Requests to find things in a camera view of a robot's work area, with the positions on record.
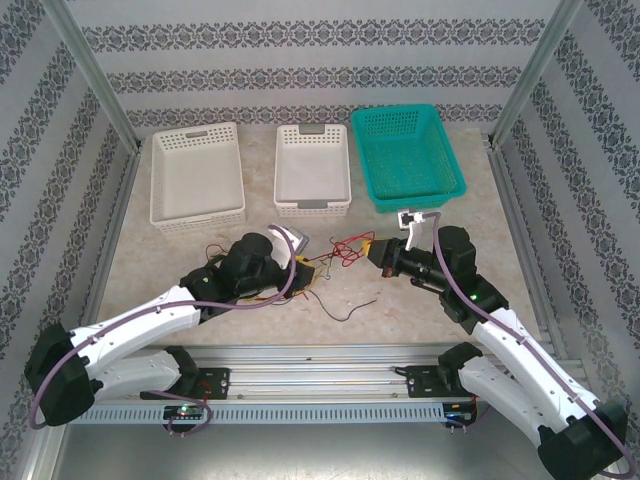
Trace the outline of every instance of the gray basket handle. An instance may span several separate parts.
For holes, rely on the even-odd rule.
[[[298,208],[304,210],[322,210],[329,208],[329,202],[326,200],[301,200],[298,202]]]
[[[189,132],[185,133],[184,136],[187,138],[198,138],[198,137],[206,137],[208,135],[206,130],[201,130],[199,132]]]
[[[300,135],[324,135],[324,123],[301,123],[298,125]]]

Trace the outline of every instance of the teal plastic basket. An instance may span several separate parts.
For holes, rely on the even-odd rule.
[[[436,208],[466,192],[440,116],[431,105],[357,110],[351,123],[378,212]]]

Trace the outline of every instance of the white robotic arm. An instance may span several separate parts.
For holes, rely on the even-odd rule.
[[[415,248],[422,223],[435,217],[434,249]],[[505,365],[501,372],[469,343],[445,352],[438,372],[451,390],[486,400],[531,442],[556,479],[591,478],[621,458],[627,413],[614,401],[601,403],[571,378],[526,331],[508,301],[477,273],[476,250],[460,227],[437,229],[439,213],[398,213],[409,238],[375,240],[366,247],[383,277],[407,275],[411,284],[437,293],[445,313]],[[400,374],[409,367],[396,369]],[[630,468],[631,478],[634,468]]]
[[[500,321],[517,329],[530,345],[545,357],[555,372],[590,408],[597,408],[596,396],[571,378],[527,332],[516,313],[500,308],[492,313]],[[478,322],[472,335],[498,357],[508,370],[499,371],[486,357],[474,357],[459,370],[460,382],[507,417],[538,446],[541,425],[559,432],[569,426],[567,419],[580,419],[585,412],[568,398],[561,385],[540,365],[524,345],[498,326]]]
[[[203,378],[183,348],[125,357],[231,308],[261,306],[235,306],[240,299],[271,288],[290,298],[306,288],[314,269],[292,258],[296,247],[304,247],[304,237],[278,226],[272,225],[270,230],[273,243],[263,235],[248,233],[227,254],[216,255],[183,277],[179,285],[122,315],[70,332],[60,324],[44,330],[27,362],[25,376],[46,424],[67,423],[96,400],[153,390],[192,396]]]

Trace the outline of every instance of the table surface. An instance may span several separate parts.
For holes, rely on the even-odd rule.
[[[151,137],[147,138],[98,315],[105,320],[165,292],[202,266],[205,247],[228,248],[244,233],[268,235],[269,223],[297,228],[310,237],[309,258],[331,250],[329,238],[344,239],[368,230],[379,237],[402,237],[395,214],[376,213],[370,201],[357,148],[349,133],[353,200],[346,217],[282,218],[273,204],[276,130],[239,129],[246,200],[246,225],[166,236],[149,223]],[[527,288],[489,160],[478,130],[448,133],[467,182],[467,193],[440,210],[441,225],[467,229],[477,249],[478,271],[518,312],[524,326],[540,338]],[[431,249],[430,235],[421,248]],[[159,345],[338,345],[458,342],[469,337],[444,314],[437,295],[417,289],[404,277],[383,279],[366,259],[348,268],[334,261],[330,279],[313,286],[326,308],[338,317],[376,299],[340,323],[318,301],[298,296],[287,305],[258,311],[230,311],[197,328],[168,335]]]

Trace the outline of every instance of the red wire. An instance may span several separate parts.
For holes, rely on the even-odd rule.
[[[331,245],[333,245],[333,250],[329,253],[324,253],[322,255],[318,255],[317,257],[310,258],[309,261],[312,262],[314,260],[324,260],[331,257],[339,257],[342,259],[343,267],[350,267],[353,263],[364,257],[362,247],[359,250],[354,250],[351,248],[350,244],[357,240],[371,240],[374,241],[376,238],[376,234],[374,231],[364,232],[360,235],[355,235],[353,237],[349,237],[345,240],[340,240],[337,242],[333,241],[333,237],[329,239]]]
[[[209,383],[205,382],[204,380],[202,380],[201,382],[198,382],[196,385],[202,385],[205,388],[204,401],[206,402],[207,400],[209,400],[209,394],[211,393],[211,385],[209,385]]]

